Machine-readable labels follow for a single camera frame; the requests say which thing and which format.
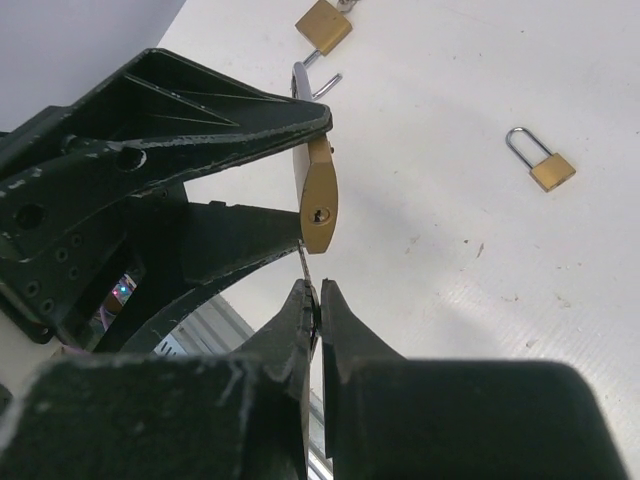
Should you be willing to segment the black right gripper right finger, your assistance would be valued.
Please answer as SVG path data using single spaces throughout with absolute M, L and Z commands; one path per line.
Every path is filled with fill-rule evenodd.
M 325 452 L 338 479 L 624 479 L 595 396 L 548 361 L 408 359 L 321 289 Z

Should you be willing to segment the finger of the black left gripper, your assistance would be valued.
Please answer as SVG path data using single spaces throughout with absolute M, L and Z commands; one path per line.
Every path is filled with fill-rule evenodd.
M 136 231 L 137 287 L 99 341 L 101 353 L 150 353 L 186 317 L 258 269 L 293 253 L 297 212 L 187 203 L 170 223 Z
M 329 107 L 256 89 L 149 49 L 84 94 L 61 129 L 60 198 L 122 200 L 308 143 Z

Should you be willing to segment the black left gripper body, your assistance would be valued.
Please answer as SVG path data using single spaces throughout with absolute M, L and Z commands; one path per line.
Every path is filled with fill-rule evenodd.
M 133 181 L 190 132 L 176 107 L 98 110 L 64 130 L 50 106 L 1 143 L 1 306 L 36 343 L 154 348 L 190 313 L 175 180 Z

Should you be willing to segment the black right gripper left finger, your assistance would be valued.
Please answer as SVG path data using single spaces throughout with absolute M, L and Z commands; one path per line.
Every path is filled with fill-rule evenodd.
M 314 297 L 226 355 L 61 356 L 1 419 L 5 479 L 303 479 Z

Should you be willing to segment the long-shackle brass padlock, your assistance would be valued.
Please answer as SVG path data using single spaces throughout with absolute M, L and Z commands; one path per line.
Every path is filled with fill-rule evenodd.
M 338 218 L 338 182 L 326 133 L 293 148 L 293 170 L 302 243 L 311 255 L 325 253 Z

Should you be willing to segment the silver key pair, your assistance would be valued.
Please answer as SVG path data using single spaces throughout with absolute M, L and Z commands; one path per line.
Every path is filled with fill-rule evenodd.
M 313 285 L 311 279 L 311 274 L 305 254 L 305 247 L 301 240 L 298 241 L 298 254 L 301 262 L 304 282 L 311 295 L 311 353 L 314 353 L 321 324 L 320 302 L 315 286 Z

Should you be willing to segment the large brass padlock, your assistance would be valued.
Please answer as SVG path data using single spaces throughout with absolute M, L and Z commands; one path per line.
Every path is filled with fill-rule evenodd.
M 343 10 L 329 1 L 318 0 L 295 24 L 298 32 L 313 46 L 312 52 L 292 67 L 292 97 L 304 101 L 319 101 L 343 79 L 336 73 L 321 88 L 311 87 L 308 69 L 320 57 L 326 57 L 352 31 Z

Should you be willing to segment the small brass padlock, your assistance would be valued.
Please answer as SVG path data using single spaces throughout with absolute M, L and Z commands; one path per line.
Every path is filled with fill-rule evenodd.
M 544 154 L 545 158 L 533 164 L 513 143 L 517 134 L 525 135 Z M 532 179 L 546 193 L 550 193 L 576 174 L 576 169 L 559 153 L 552 152 L 536 135 L 525 127 L 514 127 L 505 135 L 507 147 L 528 167 Z

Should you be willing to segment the small silver key bunch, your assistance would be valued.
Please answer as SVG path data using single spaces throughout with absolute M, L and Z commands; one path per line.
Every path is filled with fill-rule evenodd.
M 359 2 L 359 0 L 338 0 L 336 3 L 337 9 L 342 13 L 350 12 Z

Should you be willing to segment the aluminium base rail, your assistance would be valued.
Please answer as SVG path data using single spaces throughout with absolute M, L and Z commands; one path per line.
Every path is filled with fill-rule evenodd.
M 158 356 L 223 355 L 231 352 L 255 331 L 221 296 L 205 302 L 155 346 Z M 325 430 L 322 400 L 310 390 L 308 478 L 333 479 L 332 461 L 325 457 Z

